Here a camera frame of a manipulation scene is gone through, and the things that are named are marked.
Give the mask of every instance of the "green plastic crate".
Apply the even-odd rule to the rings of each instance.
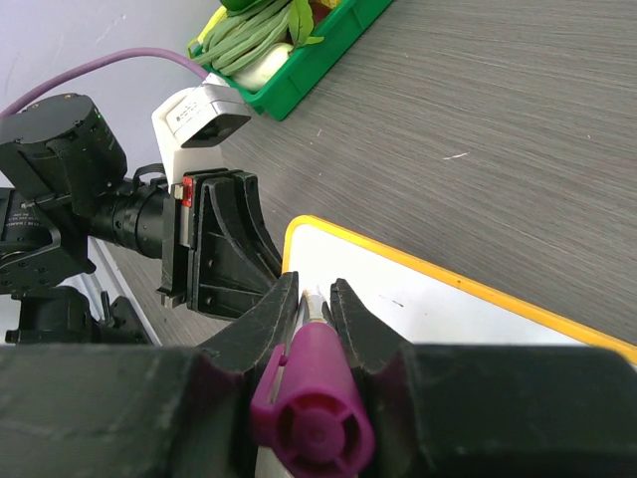
[[[268,113],[275,120],[284,120],[391,2],[342,0],[313,32],[313,36],[325,39],[296,50],[256,93],[244,90],[223,75],[219,76],[239,90],[246,103],[259,115]],[[206,69],[214,72],[210,66]]]

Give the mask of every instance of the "gray wood grain surface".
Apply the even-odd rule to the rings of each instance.
[[[634,0],[396,0],[224,157],[259,175],[279,245],[315,214],[635,344],[636,26]],[[165,341],[218,330],[116,254]]]

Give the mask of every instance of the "purple marker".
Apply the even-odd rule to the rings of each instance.
[[[373,429],[323,296],[304,291],[289,353],[275,348],[250,411],[257,444],[296,478],[351,478],[369,463]]]

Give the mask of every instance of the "white vegetable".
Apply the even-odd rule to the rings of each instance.
[[[256,62],[235,73],[232,79],[241,88],[256,93],[290,57],[294,47],[289,43],[276,43]]]

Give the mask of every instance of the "purple cable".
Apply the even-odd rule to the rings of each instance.
[[[57,75],[56,77],[44,82],[42,85],[34,88],[29,93],[26,93],[18,100],[13,102],[11,105],[9,105],[2,113],[0,113],[0,118],[5,118],[19,112],[23,108],[27,107],[31,102],[34,102],[37,98],[42,96],[44,93],[49,92],[53,88],[58,87],[59,85],[66,83],[69,80],[80,77],[81,75],[84,75],[86,73],[90,73],[101,67],[105,67],[106,65],[110,65],[111,63],[116,63],[120,62],[121,60],[135,57],[164,58],[187,68],[192,73],[197,75],[201,80],[205,80],[208,76],[208,72],[194,63],[192,60],[179,55],[178,53],[171,52],[170,50],[164,50],[162,48],[130,48],[128,50],[121,50],[119,52],[111,53],[110,55],[98,58],[96,60],[68,70],[67,72],[64,72],[60,75]]]

